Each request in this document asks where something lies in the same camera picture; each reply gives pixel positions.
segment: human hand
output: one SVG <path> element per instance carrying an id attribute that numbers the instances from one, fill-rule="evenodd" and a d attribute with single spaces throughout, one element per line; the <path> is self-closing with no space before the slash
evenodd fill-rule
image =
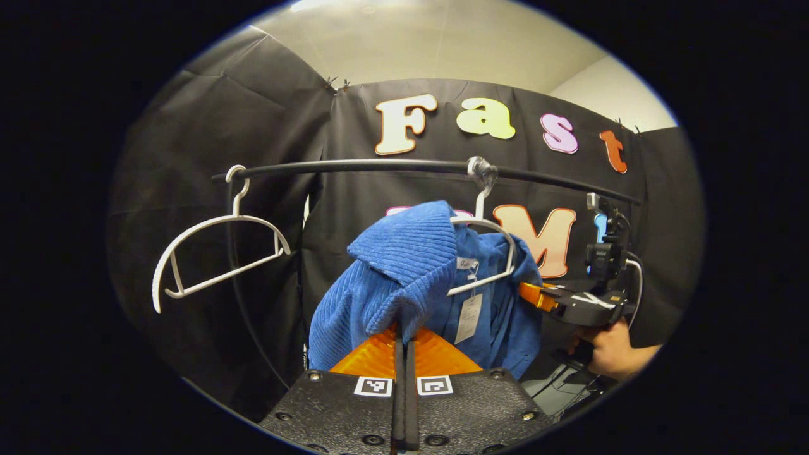
<path id="1" fill-rule="evenodd" d="M 593 345 L 593 358 L 587 369 L 594 374 L 624 381 L 643 368 L 659 349 L 659 346 L 633 348 L 629 343 L 629 327 L 625 318 L 608 327 L 578 327 L 568 354 L 585 340 Z"/>

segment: jacket collar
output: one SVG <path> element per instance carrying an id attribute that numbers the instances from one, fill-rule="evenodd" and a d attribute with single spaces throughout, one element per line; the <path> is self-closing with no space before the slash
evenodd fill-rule
<path id="1" fill-rule="evenodd" d="M 407 286 L 457 257 L 455 212 L 446 201 L 425 202 L 380 219 L 349 245 L 348 253 Z"/>

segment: orange plastic part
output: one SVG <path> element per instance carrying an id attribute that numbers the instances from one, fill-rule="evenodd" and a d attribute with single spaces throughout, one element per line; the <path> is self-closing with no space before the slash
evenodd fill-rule
<path id="1" fill-rule="evenodd" d="M 543 284 L 542 287 L 553 287 L 553 286 Z M 533 284 L 520 283 L 519 296 L 527 300 L 528 303 L 546 312 L 551 311 L 553 308 L 559 306 L 559 304 L 553 299 L 553 297 L 541 293 L 540 287 L 534 286 Z"/>
<path id="2" fill-rule="evenodd" d="M 416 376 L 463 374 L 483 369 L 447 340 L 424 327 L 411 342 L 415 343 Z M 368 338 L 329 371 L 396 379 L 395 355 L 396 324 Z"/>
<path id="3" fill-rule="evenodd" d="M 330 372 L 354 376 L 396 378 L 396 325 L 368 338 L 351 351 Z"/>
<path id="4" fill-rule="evenodd" d="M 483 371 L 458 348 L 435 332 L 421 327 L 412 340 L 416 352 L 416 377 Z"/>

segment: white wall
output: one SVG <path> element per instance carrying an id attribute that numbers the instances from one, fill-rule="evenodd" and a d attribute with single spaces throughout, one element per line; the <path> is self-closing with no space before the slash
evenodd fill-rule
<path id="1" fill-rule="evenodd" d="M 548 95 L 569 101 L 640 131 L 677 126 L 668 107 L 631 70 L 607 56 L 568 79 Z"/>

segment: black metal plate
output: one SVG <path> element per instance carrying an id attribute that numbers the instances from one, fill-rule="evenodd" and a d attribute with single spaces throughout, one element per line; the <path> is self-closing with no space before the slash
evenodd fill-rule
<path id="1" fill-rule="evenodd" d="M 320 375 L 317 381 L 310 379 L 311 373 Z M 316 444 L 336 455 L 390 453 L 393 398 L 354 394 L 358 380 L 359 376 L 307 370 L 259 425 L 298 444 Z M 373 438 L 374 444 L 363 442 L 371 435 L 382 442 Z"/>
<path id="2" fill-rule="evenodd" d="M 498 444 L 507 447 L 553 425 L 503 368 L 453 375 L 450 381 L 453 393 L 418 397 L 423 453 L 474 455 Z M 534 417 L 524 419 L 527 413 Z"/>

